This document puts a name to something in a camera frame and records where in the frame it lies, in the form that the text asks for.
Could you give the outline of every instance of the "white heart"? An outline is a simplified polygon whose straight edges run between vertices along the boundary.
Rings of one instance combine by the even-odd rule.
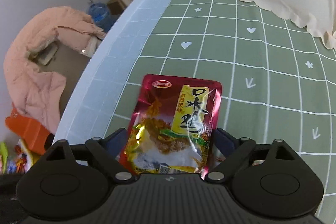
[[[255,31],[255,28],[247,28],[247,30],[249,31],[249,33],[254,33],[254,31]]]
[[[191,42],[189,41],[189,42],[182,42],[181,43],[181,46],[182,46],[182,48],[184,48],[184,49],[186,49],[187,47],[189,47],[191,45]]]

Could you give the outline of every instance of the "metal screw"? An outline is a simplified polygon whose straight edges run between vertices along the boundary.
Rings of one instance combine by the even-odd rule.
[[[208,178],[211,180],[222,180],[224,178],[224,174],[221,172],[211,172],[208,174]]]
[[[119,172],[115,174],[115,178],[118,180],[129,180],[132,178],[132,174],[128,172]]]

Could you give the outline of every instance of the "qr code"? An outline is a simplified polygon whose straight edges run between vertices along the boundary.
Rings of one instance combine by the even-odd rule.
[[[187,172],[170,168],[169,166],[160,165],[159,174],[186,174]]]

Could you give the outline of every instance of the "star print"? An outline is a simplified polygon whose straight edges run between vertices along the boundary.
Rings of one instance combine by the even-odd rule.
[[[310,63],[309,61],[307,61],[306,65],[308,69],[313,69],[313,63]]]

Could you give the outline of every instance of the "yellow label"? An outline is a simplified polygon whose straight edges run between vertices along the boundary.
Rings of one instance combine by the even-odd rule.
[[[198,138],[203,132],[204,115],[206,111],[209,88],[184,85],[178,97],[178,102],[172,123],[172,131],[182,135],[193,135]]]

